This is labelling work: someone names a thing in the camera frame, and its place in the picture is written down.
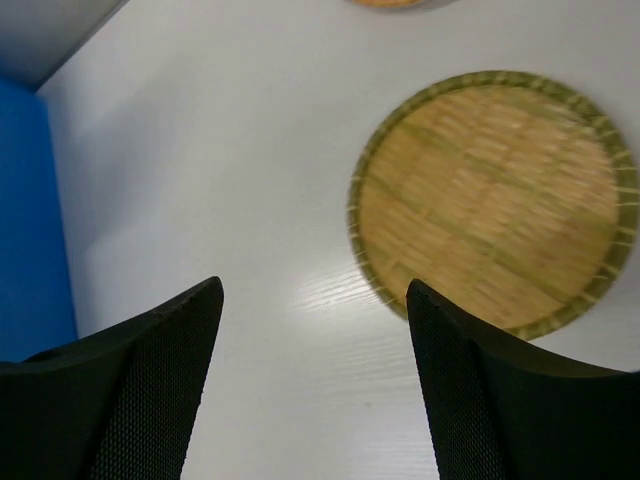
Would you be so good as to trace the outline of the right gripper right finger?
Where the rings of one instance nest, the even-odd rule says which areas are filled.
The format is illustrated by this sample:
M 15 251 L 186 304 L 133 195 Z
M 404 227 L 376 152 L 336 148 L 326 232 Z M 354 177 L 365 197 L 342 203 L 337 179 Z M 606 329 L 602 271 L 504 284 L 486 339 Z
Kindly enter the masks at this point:
M 420 280 L 408 323 L 443 479 L 635 479 L 639 376 L 519 339 Z

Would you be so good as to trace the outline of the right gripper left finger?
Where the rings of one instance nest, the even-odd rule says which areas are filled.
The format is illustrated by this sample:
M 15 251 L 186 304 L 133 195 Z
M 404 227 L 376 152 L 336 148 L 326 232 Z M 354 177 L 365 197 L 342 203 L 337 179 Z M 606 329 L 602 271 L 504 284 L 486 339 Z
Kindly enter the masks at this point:
M 5 479 L 177 479 L 224 303 L 218 277 L 1 366 Z

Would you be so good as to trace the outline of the green-rimmed bamboo tray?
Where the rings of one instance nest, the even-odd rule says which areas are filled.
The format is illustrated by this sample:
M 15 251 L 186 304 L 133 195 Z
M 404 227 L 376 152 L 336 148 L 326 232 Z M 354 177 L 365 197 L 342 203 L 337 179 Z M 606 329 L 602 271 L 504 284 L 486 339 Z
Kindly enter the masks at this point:
M 375 130 L 351 177 L 356 263 L 400 317 L 421 280 L 524 340 L 583 316 L 639 236 L 633 153 L 581 92 L 529 72 L 439 81 Z

